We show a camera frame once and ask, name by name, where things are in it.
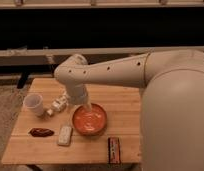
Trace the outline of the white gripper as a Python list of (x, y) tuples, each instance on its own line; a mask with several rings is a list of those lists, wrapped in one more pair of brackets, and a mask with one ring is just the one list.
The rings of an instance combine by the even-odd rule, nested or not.
[(87, 112), (92, 111), (92, 105), (88, 102), (88, 92), (84, 84), (67, 85), (66, 86), (67, 99), (72, 105), (82, 105)]

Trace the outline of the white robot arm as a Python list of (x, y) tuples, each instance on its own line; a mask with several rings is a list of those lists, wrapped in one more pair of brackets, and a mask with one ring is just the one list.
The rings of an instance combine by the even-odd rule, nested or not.
[(87, 84), (137, 87), (143, 171), (204, 171), (204, 52), (152, 52), (90, 65), (75, 54), (54, 72), (71, 104)]

